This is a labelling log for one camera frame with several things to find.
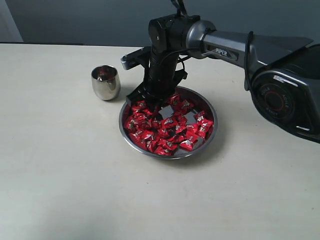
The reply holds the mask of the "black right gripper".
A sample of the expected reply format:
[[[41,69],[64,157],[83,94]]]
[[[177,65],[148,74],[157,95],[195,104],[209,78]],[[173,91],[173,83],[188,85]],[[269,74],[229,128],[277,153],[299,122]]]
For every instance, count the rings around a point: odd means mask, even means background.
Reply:
[[[145,99],[149,111],[161,109],[176,86],[187,78],[188,74],[184,69],[176,70],[180,53],[180,50],[160,52],[152,46],[147,76],[143,83],[126,96],[126,103],[132,107]]]

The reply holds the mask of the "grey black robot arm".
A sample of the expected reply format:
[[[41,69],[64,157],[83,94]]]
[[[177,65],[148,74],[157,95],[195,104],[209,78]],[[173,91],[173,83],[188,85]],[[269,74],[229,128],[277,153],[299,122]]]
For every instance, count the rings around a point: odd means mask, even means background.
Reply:
[[[122,57],[124,69],[144,67],[142,83],[126,97],[154,109],[174,93],[185,59],[222,60],[244,70],[244,89],[257,111],[296,137],[320,141],[320,47],[306,37],[220,31],[198,15],[172,14],[150,20],[151,46]]]

